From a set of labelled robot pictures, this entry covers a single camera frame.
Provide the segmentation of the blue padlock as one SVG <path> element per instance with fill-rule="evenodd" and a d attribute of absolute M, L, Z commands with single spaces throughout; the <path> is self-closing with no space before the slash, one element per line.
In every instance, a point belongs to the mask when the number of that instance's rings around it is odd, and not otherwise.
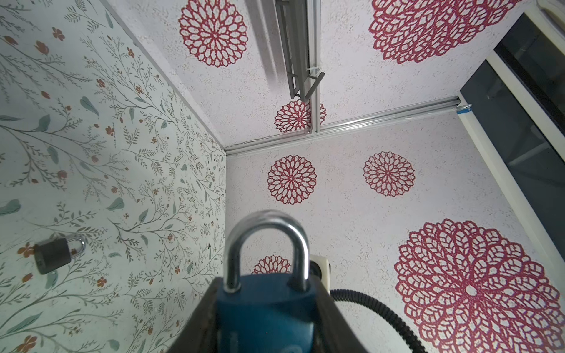
<path fill-rule="evenodd" d="M 241 275 L 241 249 L 263 229 L 283 232 L 294 257 L 289 274 Z M 311 352 L 316 289 L 309 280 L 309 244 L 298 221 L 263 210 L 240 220 L 227 237 L 223 287 L 216 300 L 220 352 Z"/>

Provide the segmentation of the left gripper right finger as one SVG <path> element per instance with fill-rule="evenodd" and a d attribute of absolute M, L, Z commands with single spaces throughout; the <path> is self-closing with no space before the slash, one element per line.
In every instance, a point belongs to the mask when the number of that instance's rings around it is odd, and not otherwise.
<path fill-rule="evenodd" d="M 310 279 L 315 290 L 315 313 L 312 352 L 366 353 L 329 292 L 317 277 Z"/>

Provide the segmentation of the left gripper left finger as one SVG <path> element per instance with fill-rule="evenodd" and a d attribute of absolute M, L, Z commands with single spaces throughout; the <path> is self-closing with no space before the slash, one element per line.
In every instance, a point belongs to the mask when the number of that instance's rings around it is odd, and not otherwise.
<path fill-rule="evenodd" d="M 219 352 L 216 297 L 222 278 L 211 283 L 167 353 Z"/>

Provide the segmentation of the black padlock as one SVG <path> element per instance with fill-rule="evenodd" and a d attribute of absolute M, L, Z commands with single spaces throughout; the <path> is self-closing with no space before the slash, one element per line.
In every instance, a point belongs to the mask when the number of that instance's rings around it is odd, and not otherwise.
<path fill-rule="evenodd" d="M 33 250 L 38 272 L 45 275 L 68 265 L 81 256 L 86 247 L 84 235 L 63 236 L 35 244 Z"/>

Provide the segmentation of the dark metal wall shelf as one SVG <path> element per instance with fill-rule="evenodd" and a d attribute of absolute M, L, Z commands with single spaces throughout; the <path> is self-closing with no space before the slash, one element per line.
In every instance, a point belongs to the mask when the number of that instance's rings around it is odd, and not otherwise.
<path fill-rule="evenodd" d="M 276 1 L 291 98 L 308 103 L 325 77 L 321 67 L 321 2 Z"/>

